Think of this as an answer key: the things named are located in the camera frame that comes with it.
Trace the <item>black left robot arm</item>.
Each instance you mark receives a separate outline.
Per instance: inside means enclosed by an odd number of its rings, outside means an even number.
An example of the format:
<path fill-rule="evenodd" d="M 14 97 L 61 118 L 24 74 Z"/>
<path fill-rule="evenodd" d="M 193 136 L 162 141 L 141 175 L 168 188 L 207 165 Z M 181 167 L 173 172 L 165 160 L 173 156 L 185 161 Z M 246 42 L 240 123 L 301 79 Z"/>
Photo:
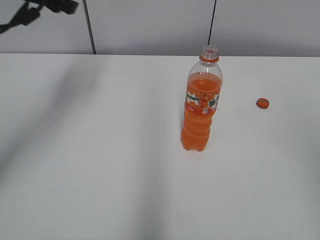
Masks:
<path fill-rule="evenodd" d="M 19 25 L 28 26 L 41 16 L 43 8 L 47 8 L 53 13 L 63 12 L 67 15 L 73 15 L 78 5 L 79 3 L 75 0 L 25 0 L 11 20 L 0 25 L 0 33 L 3 34 Z"/>

